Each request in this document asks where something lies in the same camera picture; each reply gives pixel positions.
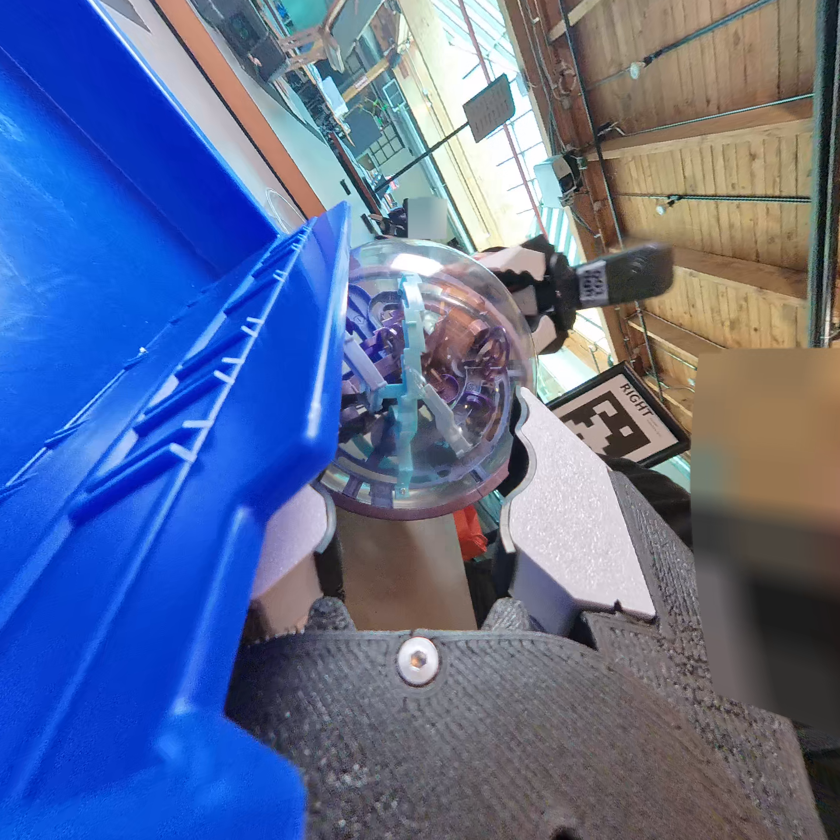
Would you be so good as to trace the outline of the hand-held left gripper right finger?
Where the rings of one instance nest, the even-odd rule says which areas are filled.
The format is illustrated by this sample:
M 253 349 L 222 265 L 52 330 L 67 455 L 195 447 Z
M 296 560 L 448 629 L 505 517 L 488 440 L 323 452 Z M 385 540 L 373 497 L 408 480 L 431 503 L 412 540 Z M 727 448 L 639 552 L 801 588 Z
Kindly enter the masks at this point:
M 553 635 L 568 635 L 582 612 L 652 622 L 655 604 L 609 468 L 528 388 L 517 398 L 527 469 L 499 523 L 515 559 L 511 595 Z

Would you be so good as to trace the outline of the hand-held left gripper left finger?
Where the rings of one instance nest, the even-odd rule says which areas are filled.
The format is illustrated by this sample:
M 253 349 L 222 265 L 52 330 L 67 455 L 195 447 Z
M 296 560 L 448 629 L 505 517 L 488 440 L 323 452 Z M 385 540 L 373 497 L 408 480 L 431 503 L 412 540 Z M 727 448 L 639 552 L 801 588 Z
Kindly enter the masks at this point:
M 266 634 L 302 630 L 323 594 L 316 565 L 330 525 L 323 495 L 302 488 L 268 520 L 250 605 Z

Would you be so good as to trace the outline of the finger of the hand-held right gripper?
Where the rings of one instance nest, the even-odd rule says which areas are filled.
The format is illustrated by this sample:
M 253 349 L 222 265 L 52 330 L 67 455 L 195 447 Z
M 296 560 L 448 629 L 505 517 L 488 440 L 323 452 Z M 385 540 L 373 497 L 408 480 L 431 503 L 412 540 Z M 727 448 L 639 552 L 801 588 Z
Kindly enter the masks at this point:
M 499 277 L 512 274 L 532 280 L 542 280 L 550 262 L 543 251 L 525 245 L 482 251 L 476 253 L 476 261 Z
M 564 321 L 555 304 L 557 294 L 546 281 L 536 281 L 518 290 L 518 307 L 531 330 L 536 355 L 552 354 L 564 346 Z

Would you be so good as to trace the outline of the clear maze ball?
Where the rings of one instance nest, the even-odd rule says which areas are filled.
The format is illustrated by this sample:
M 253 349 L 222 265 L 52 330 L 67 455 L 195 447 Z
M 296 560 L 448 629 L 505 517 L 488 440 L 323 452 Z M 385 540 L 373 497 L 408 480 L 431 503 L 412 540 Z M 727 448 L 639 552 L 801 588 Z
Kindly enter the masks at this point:
M 454 248 L 381 238 L 351 250 L 346 303 L 339 442 L 321 491 L 357 515 L 416 521 L 498 488 L 537 373 L 510 291 Z

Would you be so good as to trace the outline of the white ceiling box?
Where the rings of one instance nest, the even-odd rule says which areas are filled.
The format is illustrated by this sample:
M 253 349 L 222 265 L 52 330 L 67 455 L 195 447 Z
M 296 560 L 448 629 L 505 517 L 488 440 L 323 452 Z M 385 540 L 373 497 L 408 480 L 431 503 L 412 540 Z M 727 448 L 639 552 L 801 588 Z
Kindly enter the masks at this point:
M 551 156 L 546 161 L 534 165 L 533 172 L 544 207 L 570 207 L 582 189 L 580 162 L 574 152 Z

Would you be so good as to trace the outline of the orange object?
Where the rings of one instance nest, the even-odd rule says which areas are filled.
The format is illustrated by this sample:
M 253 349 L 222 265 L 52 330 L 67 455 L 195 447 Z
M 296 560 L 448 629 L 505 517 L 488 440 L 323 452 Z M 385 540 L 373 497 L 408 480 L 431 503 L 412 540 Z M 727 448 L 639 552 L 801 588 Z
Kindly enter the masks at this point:
M 476 508 L 470 505 L 454 511 L 453 520 L 462 560 L 467 563 L 484 555 L 488 540 L 482 531 Z

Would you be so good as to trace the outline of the large framed marker sign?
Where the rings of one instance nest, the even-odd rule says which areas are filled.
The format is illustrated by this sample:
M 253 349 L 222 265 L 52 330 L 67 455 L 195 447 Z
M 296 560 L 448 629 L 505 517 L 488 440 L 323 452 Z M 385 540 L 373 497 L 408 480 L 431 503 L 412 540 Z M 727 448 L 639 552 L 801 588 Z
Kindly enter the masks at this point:
M 690 450 L 690 436 L 622 362 L 547 403 L 553 415 L 606 459 L 653 468 Z

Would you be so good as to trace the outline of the blue plastic bin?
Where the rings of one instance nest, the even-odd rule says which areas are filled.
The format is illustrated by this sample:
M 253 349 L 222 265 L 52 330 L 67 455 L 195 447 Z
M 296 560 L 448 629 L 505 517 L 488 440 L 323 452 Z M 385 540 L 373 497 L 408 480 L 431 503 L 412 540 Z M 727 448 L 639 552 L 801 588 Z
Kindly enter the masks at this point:
M 351 210 L 283 234 L 95 2 L 2 2 L 2 838 L 303 838 L 225 717 L 338 443 Z

